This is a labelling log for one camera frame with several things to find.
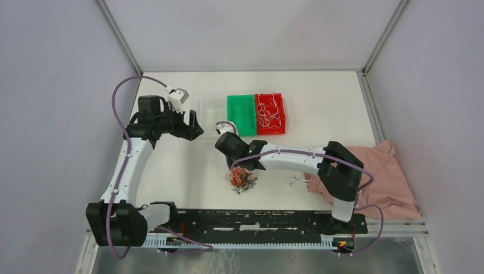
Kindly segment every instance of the pink towel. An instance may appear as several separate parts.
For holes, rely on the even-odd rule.
[[[422,213],[415,207],[416,201],[412,191],[395,159],[395,146],[392,142],[386,140],[374,148],[348,147],[348,150],[358,157],[365,165],[365,169],[375,177],[375,181],[365,187],[360,194],[358,207],[377,204],[382,208],[385,219],[422,219]],[[309,192],[318,192],[326,202],[333,203],[333,197],[317,175],[305,174],[305,177],[309,180]],[[363,174],[360,185],[368,180],[368,176]],[[373,207],[358,213],[380,219],[380,213]]]

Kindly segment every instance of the wall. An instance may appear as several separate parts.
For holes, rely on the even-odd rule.
[[[484,2],[413,0],[369,74],[442,273],[482,273]]]
[[[122,141],[112,89],[133,72],[94,1],[0,6],[0,273],[73,273]]]
[[[362,68],[399,0],[105,0],[144,71]]]

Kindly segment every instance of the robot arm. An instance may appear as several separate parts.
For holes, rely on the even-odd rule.
[[[138,99],[138,112],[133,115],[126,131],[130,137],[131,151],[128,140],[124,140],[118,163],[109,186],[98,203],[90,203],[86,208],[86,216],[97,244],[108,245],[106,232],[107,214],[112,215],[110,232],[114,246],[141,246],[149,231],[164,224],[170,219],[170,207],[166,204],[153,204],[143,210],[134,207],[136,193],[156,142],[162,134],[171,134],[178,138],[194,140],[203,134],[198,125],[196,112],[190,111],[189,124],[183,121],[182,104],[188,98],[185,90],[169,91],[168,100],[159,96],[141,96]],[[120,178],[119,187],[115,190],[125,157],[129,160]],[[107,212],[111,194],[116,192],[112,211]]]
[[[215,148],[227,157],[228,164],[252,156],[252,159],[239,162],[238,166],[248,170],[285,169],[318,175],[334,197],[332,216],[344,222],[351,220],[361,172],[341,163],[333,165],[331,159],[321,160],[326,155],[363,168],[363,163],[343,145],[329,142],[325,148],[291,148],[263,140],[246,144],[239,136],[227,131],[227,127],[221,128],[217,129],[222,135]]]

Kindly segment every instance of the green tray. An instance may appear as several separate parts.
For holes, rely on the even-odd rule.
[[[257,135],[254,95],[227,96],[227,119],[235,123],[240,136]]]

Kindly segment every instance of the gray floor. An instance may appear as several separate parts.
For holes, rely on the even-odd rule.
[[[357,249],[373,239],[357,239]],[[133,248],[119,261],[100,248],[93,273],[423,273],[412,238],[383,238],[354,257],[331,251],[226,249],[195,255],[166,256],[153,249]]]

